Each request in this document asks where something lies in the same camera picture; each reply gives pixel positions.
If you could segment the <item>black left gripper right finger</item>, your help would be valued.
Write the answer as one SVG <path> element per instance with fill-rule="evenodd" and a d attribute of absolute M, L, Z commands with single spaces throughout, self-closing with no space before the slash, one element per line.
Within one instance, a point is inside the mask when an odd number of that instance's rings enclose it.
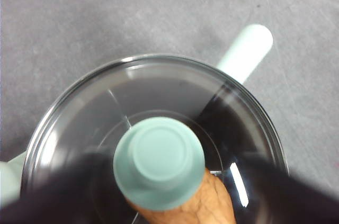
<path fill-rule="evenodd" d="M 260 157 L 239 156 L 253 184 L 282 223 L 338 223 L 338 199 Z"/>

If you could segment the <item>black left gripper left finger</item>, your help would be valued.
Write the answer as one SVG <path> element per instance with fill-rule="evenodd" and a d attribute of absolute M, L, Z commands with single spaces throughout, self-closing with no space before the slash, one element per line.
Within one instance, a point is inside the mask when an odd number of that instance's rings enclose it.
<path fill-rule="evenodd" d="M 113 177 L 112 158 L 87 154 L 1 210 L 1 223 L 134 223 Z"/>

